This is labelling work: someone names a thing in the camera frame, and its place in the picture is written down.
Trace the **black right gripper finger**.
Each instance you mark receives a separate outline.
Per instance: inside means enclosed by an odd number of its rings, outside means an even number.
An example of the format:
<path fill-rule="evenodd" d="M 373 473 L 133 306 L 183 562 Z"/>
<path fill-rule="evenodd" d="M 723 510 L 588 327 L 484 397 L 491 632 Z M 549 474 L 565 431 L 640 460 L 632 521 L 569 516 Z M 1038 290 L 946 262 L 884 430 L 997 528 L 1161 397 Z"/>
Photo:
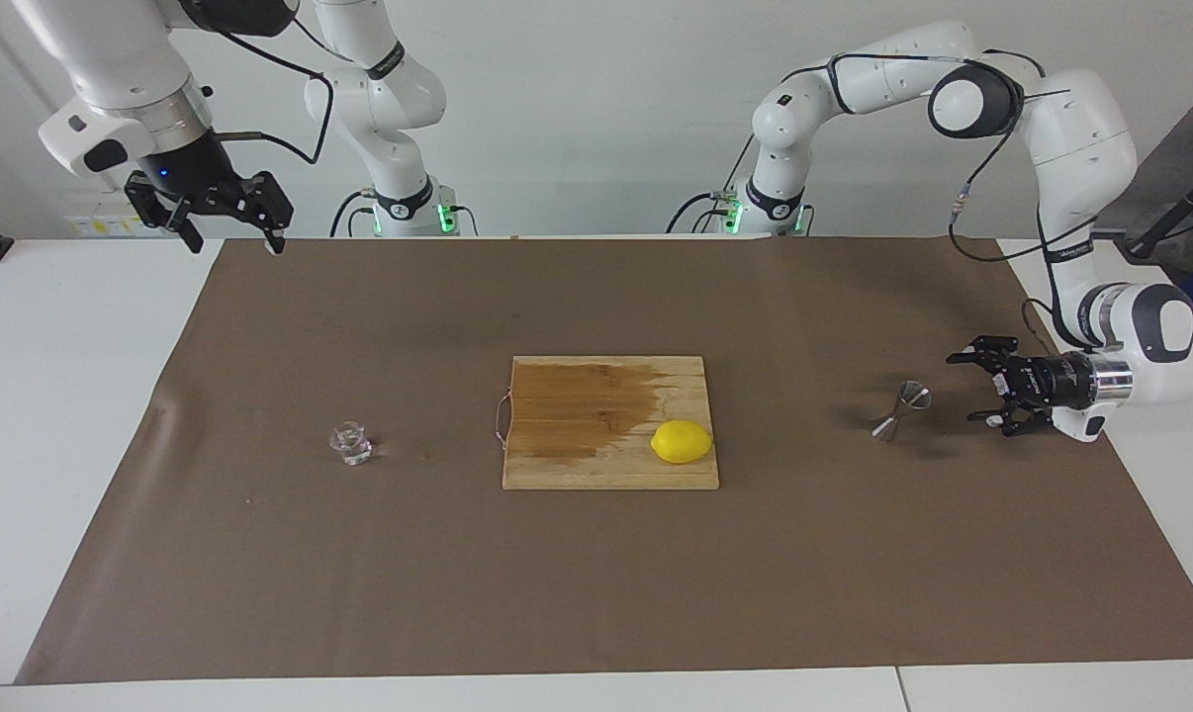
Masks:
<path fill-rule="evenodd" d="M 227 216 L 261 230 L 268 253 L 282 255 L 286 246 L 285 230 L 292 225 L 293 204 L 271 172 L 261 171 L 249 179 L 236 177 L 223 182 L 223 200 Z"/>
<path fill-rule="evenodd" d="M 131 175 L 128 177 L 125 194 L 144 225 L 175 234 L 194 255 L 199 255 L 204 247 L 204 237 L 197 225 L 191 222 L 191 202 L 188 199 L 177 198 L 173 206 L 167 208 L 157 198 L 156 185 L 141 171 L 132 171 Z"/>

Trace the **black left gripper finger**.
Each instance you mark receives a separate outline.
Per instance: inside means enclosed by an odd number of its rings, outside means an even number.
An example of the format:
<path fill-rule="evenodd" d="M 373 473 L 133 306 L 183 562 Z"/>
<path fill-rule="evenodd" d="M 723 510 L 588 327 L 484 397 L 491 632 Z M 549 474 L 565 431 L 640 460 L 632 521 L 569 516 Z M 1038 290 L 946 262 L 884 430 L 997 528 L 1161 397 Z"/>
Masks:
<path fill-rule="evenodd" d="M 956 353 L 946 355 L 946 364 L 972 364 L 984 371 L 1000 371 L 1016 355 L 1020 341 L 1013 336 L 977 336 Z"/>
<path fill-rule="evenodd" d="M 1003 437 L 1022 437 L 1053 427 L 1053 407 L 1033 402 L 1005 401 L 1000 408 L 970 411 L 968 422 L 984 423 Z"/>

